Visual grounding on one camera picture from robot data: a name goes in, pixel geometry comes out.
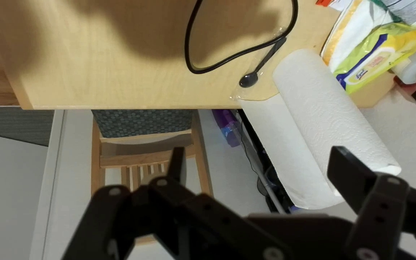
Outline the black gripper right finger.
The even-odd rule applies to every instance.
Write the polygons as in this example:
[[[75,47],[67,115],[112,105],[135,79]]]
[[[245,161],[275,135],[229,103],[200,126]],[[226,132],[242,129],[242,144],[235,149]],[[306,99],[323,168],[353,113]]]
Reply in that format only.
[[[356,214],[343,246],[346,260],[416,260],[402,252],[402,233],[416,239],[416,188],[372,172],[343,146],[329,152],[327,180]]]

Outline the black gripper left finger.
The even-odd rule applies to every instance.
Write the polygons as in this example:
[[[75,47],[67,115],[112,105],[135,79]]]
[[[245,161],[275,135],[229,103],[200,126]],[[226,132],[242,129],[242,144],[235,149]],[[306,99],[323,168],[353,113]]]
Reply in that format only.
[[[125,260],[137,240],[153,236],[174,260],[244,260],[228,233],[229,210],[183,187],[184,149],[148,185],[99,188],[90,198],[62,260]]]

